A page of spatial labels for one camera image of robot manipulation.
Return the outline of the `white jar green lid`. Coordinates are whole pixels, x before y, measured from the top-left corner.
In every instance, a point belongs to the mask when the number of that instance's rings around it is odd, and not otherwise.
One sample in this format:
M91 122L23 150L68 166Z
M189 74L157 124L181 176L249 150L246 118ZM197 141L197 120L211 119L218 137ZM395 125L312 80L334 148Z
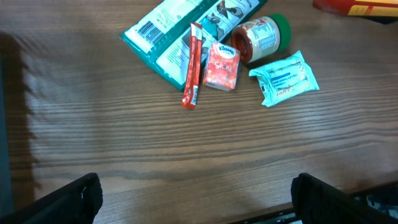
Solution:
M272 14L242 23L234 28L232 46L241 53L243 63L251 63L285 50L291 41L292 29L282 14Z

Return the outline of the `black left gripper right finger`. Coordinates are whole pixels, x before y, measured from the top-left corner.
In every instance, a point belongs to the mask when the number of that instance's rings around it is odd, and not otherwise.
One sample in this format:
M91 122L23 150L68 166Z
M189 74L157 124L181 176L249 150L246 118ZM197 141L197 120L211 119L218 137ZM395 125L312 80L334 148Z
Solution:
M397 224L397 182L347 194L308 173L291 185L296 217L308 223Z

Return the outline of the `red stick sachet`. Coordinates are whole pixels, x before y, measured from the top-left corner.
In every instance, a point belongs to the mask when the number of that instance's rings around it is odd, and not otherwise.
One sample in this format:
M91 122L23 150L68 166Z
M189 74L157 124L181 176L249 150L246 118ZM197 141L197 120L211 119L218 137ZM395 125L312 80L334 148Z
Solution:
M185 88L182 98L184 108L195 109L197 105L198 87L201 68L202 25L197 22L190 24L190 57L187 69Z

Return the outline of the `yellow bottle green cap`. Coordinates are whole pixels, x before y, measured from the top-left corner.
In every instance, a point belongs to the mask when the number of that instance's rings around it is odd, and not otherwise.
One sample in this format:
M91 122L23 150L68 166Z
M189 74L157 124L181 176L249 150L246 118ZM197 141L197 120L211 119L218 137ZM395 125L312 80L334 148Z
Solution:
M344 16L397 17L397 0L313 0L313 7Z

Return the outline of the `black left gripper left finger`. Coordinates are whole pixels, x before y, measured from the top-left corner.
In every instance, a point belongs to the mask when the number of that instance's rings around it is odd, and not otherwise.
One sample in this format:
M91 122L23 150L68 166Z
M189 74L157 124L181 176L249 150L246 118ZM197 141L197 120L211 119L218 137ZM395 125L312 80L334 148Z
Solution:
M103 204L103 190L96 173L89 173L34 203L1 218L1 223L94 222Z

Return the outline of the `teal wet wipes pack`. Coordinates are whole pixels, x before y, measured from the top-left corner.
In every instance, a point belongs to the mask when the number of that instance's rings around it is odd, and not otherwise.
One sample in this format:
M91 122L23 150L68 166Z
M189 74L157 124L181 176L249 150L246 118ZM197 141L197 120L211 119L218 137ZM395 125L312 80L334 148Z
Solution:
M249 71L256 77L264 100L263 106L271 107L291 97L320 89L311 67L301 51Z

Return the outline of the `green 3M glove package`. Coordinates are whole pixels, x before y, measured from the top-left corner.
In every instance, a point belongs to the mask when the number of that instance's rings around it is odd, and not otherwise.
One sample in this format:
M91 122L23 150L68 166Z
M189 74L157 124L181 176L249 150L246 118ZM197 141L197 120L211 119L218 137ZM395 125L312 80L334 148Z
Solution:
M267 0L164 0L121 38L153 71L176 89L185 88L190 24L202 26L201 60L213 42L224 42Z

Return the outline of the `orange Kleenex tissue pack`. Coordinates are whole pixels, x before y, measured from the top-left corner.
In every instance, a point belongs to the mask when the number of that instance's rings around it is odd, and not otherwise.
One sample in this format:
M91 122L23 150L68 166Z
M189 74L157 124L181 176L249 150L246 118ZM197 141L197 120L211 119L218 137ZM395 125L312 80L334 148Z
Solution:
M206 60L203 84L219 90L236 88L240 51L219 42L213 42Z

